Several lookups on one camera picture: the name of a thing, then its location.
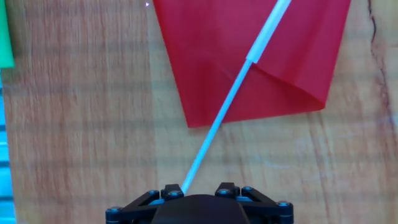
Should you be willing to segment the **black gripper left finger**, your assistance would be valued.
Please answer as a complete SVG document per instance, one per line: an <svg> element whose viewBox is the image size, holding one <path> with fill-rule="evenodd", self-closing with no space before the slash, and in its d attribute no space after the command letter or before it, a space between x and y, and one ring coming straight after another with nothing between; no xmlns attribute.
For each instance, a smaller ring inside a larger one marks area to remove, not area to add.
<svg viewBox="0 0 398 224"><path fill-rule="evenodd" d="M149 190L125 207L108 208L105 211L106 224L150 223L163 203L184 196L178 184L166 185L162 190Z"/></svg>

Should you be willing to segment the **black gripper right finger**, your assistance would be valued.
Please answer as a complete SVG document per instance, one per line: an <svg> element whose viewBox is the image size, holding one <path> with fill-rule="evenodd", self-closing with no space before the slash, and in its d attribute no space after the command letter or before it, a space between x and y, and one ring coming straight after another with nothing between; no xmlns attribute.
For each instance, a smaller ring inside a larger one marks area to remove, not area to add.
<svg viewBox="0 0 398 224"><path fill-rule="evenodd" d="M222 182L215 191L215 197L228 198L238 206L234 212L248 223L294 224L292 203L272 200L253 187L238 187L233 182Z"/></svg>

